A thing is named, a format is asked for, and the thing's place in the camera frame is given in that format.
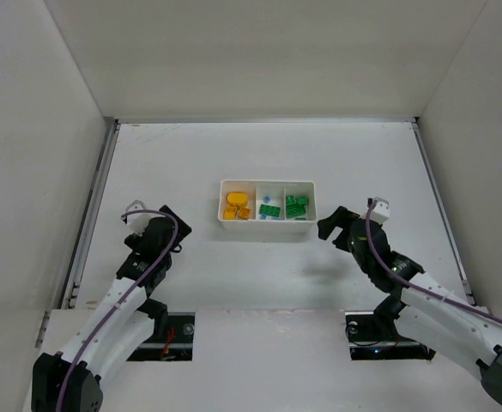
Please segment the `green square lego brick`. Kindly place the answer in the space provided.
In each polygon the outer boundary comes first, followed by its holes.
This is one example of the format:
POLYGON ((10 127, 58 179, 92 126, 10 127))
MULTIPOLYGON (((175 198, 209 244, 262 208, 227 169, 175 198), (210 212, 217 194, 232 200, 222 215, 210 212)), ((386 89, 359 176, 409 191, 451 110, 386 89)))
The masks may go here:
POLYGON ((296 198, 296 203, 299 205, 299 206, 302 206, 302 207, 307 207, 310 203, 309 201, 309 198, 308 197, 297 197, 296 198))

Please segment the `yellow striped lego brick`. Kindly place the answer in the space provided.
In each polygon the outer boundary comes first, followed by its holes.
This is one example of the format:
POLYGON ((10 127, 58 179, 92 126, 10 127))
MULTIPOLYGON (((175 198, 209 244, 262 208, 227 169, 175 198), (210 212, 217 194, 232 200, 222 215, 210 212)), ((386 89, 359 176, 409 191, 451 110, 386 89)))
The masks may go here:
POLYGON ((227 205, 224 208, 222 219, 227 220, 227 221, 236 220, 238 211, 239 211, 238 207, 232 206, 232 205, 227 205))

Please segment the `green lego plate piece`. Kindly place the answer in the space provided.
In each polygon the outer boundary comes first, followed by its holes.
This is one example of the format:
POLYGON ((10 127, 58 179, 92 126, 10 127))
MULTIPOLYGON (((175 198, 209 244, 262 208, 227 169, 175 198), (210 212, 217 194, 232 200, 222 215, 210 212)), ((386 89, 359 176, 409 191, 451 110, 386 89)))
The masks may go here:
POLYGON ((306 209, 304 205, 293 204, 286 207, 287 219, 296 219, 303 215, 306 215, 306 209))

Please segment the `yellow oval butterfly lego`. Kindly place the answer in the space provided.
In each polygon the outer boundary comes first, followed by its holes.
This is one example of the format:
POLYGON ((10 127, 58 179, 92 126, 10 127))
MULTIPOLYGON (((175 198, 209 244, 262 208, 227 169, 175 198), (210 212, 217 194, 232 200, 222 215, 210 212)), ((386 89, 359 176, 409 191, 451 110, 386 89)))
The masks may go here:
POLYGON ((246 208, 249 196, 244 192, 230 192, 227 194, 227 204, 232 207, 246 208))

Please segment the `yellow face lego cube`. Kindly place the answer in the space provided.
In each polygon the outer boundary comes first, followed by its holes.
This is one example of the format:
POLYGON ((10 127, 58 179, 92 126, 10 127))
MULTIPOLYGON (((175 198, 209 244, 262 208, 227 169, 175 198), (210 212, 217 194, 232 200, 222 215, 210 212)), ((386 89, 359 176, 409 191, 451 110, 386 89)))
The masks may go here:
POLYGON ((252 218, 252 211, 250 208, 240 208, 238 211, 238 218, 247 221, 252 218))

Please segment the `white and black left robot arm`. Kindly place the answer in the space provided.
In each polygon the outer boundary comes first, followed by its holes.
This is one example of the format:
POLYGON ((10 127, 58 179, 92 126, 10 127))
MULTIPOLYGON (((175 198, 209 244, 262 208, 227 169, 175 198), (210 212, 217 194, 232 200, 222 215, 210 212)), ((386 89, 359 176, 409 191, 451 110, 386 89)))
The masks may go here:
POLYGON ((168 320, 165 304, 151 295, 172 267, 191 227, 168 206, 134 203, 121 216, 132 232, 130 254, 88 321, 56 353, 33 364, 33 411, 98 411, 107 381, 168 320))

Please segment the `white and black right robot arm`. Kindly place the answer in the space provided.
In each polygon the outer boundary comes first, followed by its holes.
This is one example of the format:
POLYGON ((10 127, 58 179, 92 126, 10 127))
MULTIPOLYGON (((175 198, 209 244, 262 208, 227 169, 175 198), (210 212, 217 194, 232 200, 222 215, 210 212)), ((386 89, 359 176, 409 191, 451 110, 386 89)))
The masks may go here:
POLYGON ((341 232, 334 246, 350 253, 370 282, 387 295, 374 313, 383 329, 416 341, 477 379, 502 407, 502 319, 471 306, 389 244, 387 202, 371 199, 359 215, 345 207, 318 221, 318 237, 341 232))

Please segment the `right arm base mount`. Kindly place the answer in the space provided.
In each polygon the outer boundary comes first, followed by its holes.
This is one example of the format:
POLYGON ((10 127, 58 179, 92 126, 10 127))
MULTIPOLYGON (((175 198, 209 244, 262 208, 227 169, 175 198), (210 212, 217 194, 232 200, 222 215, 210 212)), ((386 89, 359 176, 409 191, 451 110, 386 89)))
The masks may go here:
POLYGON ((352 361, 431 361, 436 352, 400 336, 391 321, 374 312, 346 312, 345 335, 352 361))

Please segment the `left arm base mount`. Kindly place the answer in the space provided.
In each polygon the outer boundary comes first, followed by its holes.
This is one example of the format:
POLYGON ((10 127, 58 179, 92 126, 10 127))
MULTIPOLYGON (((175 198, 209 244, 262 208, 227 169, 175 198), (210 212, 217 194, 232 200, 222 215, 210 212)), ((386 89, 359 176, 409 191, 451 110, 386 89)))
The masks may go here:
POLYGON ((194 312, 170 312, 162 332, 142 343, 128 361, 192 361, 195 319, 194 312))

